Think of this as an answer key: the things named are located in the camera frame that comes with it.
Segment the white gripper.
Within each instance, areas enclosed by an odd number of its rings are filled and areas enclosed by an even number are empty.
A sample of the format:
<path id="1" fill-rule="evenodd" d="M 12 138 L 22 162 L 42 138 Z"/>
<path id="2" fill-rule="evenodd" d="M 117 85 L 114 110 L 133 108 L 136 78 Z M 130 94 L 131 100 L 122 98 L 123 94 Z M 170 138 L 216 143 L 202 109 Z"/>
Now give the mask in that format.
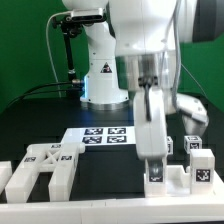
<path id="1" fill-rule="evenodd" d="M 146 118 L 145 93 L 137 92 L 133 101 L 134 130 L 137 155 L 141 160 L 148 159 L 149 174 L 161 175 L 167 155 L 167 130 L 163 102 L 163 92 L 158 88 L 149 90 L 151 120 Z"/>

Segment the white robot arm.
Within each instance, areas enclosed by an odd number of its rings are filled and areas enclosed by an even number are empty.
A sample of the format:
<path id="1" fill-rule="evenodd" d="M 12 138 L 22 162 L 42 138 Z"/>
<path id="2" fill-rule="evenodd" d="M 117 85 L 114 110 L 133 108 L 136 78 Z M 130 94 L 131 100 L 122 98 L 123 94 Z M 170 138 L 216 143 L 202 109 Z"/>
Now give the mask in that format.
<path id="1" fill-rule="evenodd" d="M 138 157 L 148 176 L 165 175 L 166 116 L 179 112 L 186 133 L 202 135 L 209 118 L 202 103 L 180 94 L 180 45 L 212 41 L 224 33 L 224 0 L 62 0 L 77 22 L 93 23 L 103 12 L 116 41 L 113 55 L 126 67 L 134 93 Z"/>

